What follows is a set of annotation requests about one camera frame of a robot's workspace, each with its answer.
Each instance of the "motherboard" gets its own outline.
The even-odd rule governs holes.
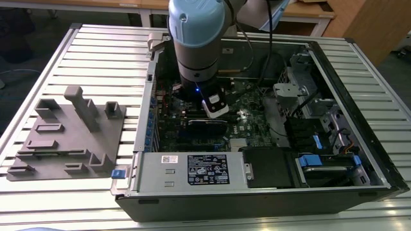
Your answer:
[[[172,94],[176,83],[156,85],[160,152],[230,152],[240,146],[272,146],[270,127],[262,106],[270,89],[247,90],[254,83],[230,80],[226,95],[244,92],[230,103],[230,112],[210,119],[200,102],[186,102]]]

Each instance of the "aluminum table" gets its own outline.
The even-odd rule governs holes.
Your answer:
[[[0,230],[49,227],[63,230],[411,230],[411,192],[364,203],[334,215],[222,219],[194,222],[134,222],[111,195],[112,179],[9,182],[8,167],[36,120],[41,98],[68,103],[68,85],[83,87],[95,104],[127,106],[118,165],[132,161],[144,78],[147,38],[163,29],[75,25],[0,139]],[[250,34],[251,37],[266,37]],[[406,181],[411,182],[411,112],[355,43],[340,38],[275,35],[275,39],[316,40]],[[116,187],[126,187],[119,180]]]

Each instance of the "robotic arm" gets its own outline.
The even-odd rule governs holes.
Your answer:
[[[228,112],[224,89],[216,82],[222,37],[236,18],[267,30],[282,17],[290,0],[272,1],[272,20],[267,20],[266,0],[171,0],[170,32],[183,91],[188,99],[202,98],[210,118]]]

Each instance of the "power supply label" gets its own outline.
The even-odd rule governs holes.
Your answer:
[[[188,184],[230,184],[226,155],[188,155]]]

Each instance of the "floor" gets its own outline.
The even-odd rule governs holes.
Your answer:
[[[0,58],[0,73],[13,69],[33,69],[41,71],[48,63],[61,38],[71,23],[102,24],[130,26],[130,17],[124,13],[94,13],[59,11],[57,19],[51,19],[45,10],[32,10],[32,21],[36,31],[27,36],[27,41],[35,52],[31,60],[21,64],[9,64]],[[391,84],[406,105],[411,107],[411,60],[398,59],[395,54],[390,54],[384,62],[378,67],[382,75]],[[33,72],[12,72],[0,75],[0,80],[5,87],[0,89],[0,135],[24,101],[24,98],[35,84],[39,74]]]

